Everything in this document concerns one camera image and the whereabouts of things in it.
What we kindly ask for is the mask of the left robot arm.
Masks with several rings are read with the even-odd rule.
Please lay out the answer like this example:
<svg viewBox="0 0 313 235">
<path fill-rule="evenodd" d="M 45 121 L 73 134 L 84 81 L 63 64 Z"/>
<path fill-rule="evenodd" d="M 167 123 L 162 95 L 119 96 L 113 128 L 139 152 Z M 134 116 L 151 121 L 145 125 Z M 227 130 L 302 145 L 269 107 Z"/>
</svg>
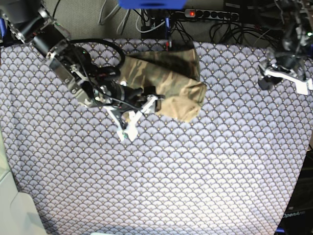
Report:
<svg viewBox="0 0 313 235">
<path fill-rule="evenodd" d="M 313 88 L 305 70 L 313 46 L 312 9 L 305 1 L 281 7 L 288 16 L 280 50 L 210 44 L 200 60 L 203 81 L 176 76 L 178 94 L 163 101 L 160 113 L 187 122 L 201 108 L 215 114 L 268 115 L 307 95 Z"/>
</svg>

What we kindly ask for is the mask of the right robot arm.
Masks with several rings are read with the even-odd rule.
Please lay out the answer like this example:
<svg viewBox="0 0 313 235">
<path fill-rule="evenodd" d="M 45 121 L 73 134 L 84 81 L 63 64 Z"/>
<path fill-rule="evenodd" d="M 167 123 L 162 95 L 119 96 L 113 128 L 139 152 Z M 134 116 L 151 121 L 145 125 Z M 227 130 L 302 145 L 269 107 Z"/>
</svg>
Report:
<svg viewBox="0 0 313 235">
<path fill-rule="evenodd" d="M 40 0 L 2 0 L 0 9 L 15 37 L 25 45 L 32 45 L 44 57 L 81 105 L 107 110 L 121 141 L 125 138 L 133 141 L 138 134 L 135 125 L 139 119 L 161 109 L 165 97 L 158 95 L 155 87 L 135 89 L 117 81 L 126 59 L 117 45 L 100 41 L 116 50 L 121 58 L 117 66 L 100 68 L 91 62 L 84 48 L 74 45 L 69 33 Z"/>
</svg>

